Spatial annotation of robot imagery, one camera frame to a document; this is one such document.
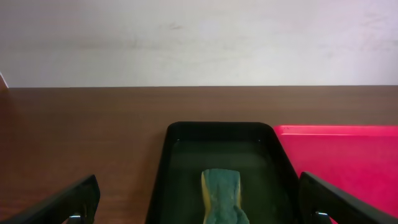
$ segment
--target white backdrop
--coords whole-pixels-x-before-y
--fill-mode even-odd
[[[10,87],[398,85],[396,0],[2,0]]]

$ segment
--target tray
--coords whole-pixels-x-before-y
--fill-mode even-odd
[[[297,175],[309,171],[398,217],[397,126],[276,126]]]
[[[270,126],[178,122],[167,130],[146,223],[202,224],[200,177],[211,168],[240,172],[252,224],[297,219],[298,178]]]

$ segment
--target brown tabletop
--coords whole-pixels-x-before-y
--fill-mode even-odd
[[[95,174],[96,223],[143,223],[176,121],[398,125],[398,86],[10,89],[0,93],[0,220]]]

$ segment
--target green sponge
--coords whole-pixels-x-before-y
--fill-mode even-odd
[[[203,224],[249,224],[241,208],[241,176],[238,171],[208,169],[201,173],[205,203]]]

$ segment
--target wooden table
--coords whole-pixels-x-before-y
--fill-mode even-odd
[[[144,223],[176,121],[398,125],[398,86],[10,89],[0,93],[0,220],[95,174],[96,223]]]

